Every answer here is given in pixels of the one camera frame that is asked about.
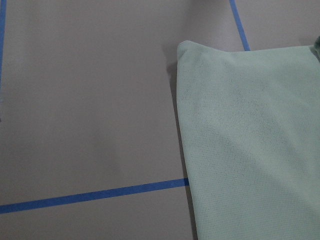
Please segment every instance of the folded towel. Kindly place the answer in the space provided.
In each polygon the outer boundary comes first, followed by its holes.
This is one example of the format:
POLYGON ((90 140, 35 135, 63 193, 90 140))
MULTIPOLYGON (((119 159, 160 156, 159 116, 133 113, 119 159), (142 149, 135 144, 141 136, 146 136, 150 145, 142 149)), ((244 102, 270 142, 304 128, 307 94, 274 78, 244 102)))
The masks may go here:
POLYGON ((199 240, 320 239, 319 46, 320 38, 246 52, 178 46, 199 240))

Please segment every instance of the blue tape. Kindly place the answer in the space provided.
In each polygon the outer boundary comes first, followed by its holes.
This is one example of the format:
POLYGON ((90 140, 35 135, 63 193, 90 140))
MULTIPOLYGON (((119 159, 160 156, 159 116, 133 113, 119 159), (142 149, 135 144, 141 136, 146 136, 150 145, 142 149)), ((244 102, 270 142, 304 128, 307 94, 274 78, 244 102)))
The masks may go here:
POLYGON ((60 197, 54 197, 54 198, 48 198, 48 199, 42 199, 42 200, 36 200, 36 201, 26 201, 21 203, 1 205, 0 214, 20 212, 20 211, 31 210, 31 209, 47 208, 47 207, 66 205, 66 204, 74 204, 74 203, 87 202, 87 201, 98 200, 98 199, 108 199, 108 198, 114 198, 114 197, 119 197, 124 195, 140 194, 145 192, 178 188, 183 186, 189 186, 188 178, 154 182, 154 183, 148 183, 148 184, 136 185, 136 186, 121 187, 121 188, 115 188, 115 189, 103 190, 103 191, 94 191, 94 192, 81 193, 81 194, 75 194, 75 195, 69 195, 69 196, 60 196, 60 197))
POLYGON ((7 0, 1 0, 0 5, 0 89, 2 79, 2 58, 4 53, 4 39, 5 39, 5 26, 6 26, 6 9, 7 0))
POLYGON ((240 38, 241 38, 241 41, 242 41, 243 48, 244 48, 245 51, 250 51, 249 43, 247 41, 247 37, 246 37, 246 34, 245 34, 244 27, 242 26, 242 23, 241 23, 241 20, 240 20, 240 16, 239 16, 239 13, 238 13, 236 2, 235 2, 235 0, 229 0, 229 1, 230 1, 230 6, 231 6, 231 9, 232 9, 232 12, 233 12, 233 17, 234 17, 234 20, 235 20, 235 24, 236 24, 236 27, 238 28, 238 32, 239 32, 239 35, 240 35, 240 38))

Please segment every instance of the textured fabric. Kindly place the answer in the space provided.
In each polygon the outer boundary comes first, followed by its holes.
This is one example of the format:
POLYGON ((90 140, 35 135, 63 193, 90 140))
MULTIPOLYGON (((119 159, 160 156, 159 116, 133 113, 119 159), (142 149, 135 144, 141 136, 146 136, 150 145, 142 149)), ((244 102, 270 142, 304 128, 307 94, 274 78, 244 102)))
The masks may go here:
POLYGON ((320 239, 314 46, 178 46, 177 108, 199 240, 320 239))

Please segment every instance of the cloth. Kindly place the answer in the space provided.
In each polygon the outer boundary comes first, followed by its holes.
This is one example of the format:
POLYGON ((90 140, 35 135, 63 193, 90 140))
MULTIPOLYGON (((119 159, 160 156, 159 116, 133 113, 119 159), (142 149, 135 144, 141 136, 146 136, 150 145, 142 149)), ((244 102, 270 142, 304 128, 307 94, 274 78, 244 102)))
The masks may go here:
POLYGON ((177 110, 199 240, 320 239, 317 46, 178 46, 177 110))

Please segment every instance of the blue tape strip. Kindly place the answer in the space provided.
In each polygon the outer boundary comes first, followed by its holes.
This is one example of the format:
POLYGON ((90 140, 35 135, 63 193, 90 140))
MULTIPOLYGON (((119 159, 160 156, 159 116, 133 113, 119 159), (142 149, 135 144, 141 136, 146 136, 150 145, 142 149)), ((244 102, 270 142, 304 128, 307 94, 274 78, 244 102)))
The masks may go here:
POLYGON ((87 201, 98 200, 98 199, 114 198, 114 197, 119 197, 124 195, 140 194, 145 192, 178 188, 183 186, 189 186, 188 178, 154 182, 154 183, 148 183, 148 184, 136 185, 136 186, 121 187, 121 188, 115 188, 115 189, 103 190, 103 191, 94 191, 94 192, 81 193, 81 194, 75 194, 75 195, 69 195, 69 196, 60 196, 60 197, 54 197, 54 198, 48 198, 48 199, 42 199, 42 200, 36 200, 36 201, 27 201, 27 202, 14 203, 14 204, 8 204, 8 205, 1 205, 0 214, 20 212, 20 211, 31 210, 31 209, 47 208, 47 207, 53 207, 58 205, 74 204, 74 203, 87 202, 87 201))
POLYGON ((249 43, 247 41, 247 37, 245 34, 245 30, 244 27, 242 26, 241 20, 240 20, 240 16, 238 13, 238 9, 237 9, 237 5, 235 0, 229 0, 230 1, 230 5, 231 5, 231 9, 233 12, 233 17, 236 23, 236 27, 238 28, 238 32, 242 41, 242 45, 245 51, 250 51, 250 47, 249 47, 249 43))
POLYGON ((1 89, 1 73, 2 73, 2 57, 4 53, 4 39, 5 39, 5 26, 6 26, 6 9, 7 0, 1 0, 0 5, 0 89, 1 89))

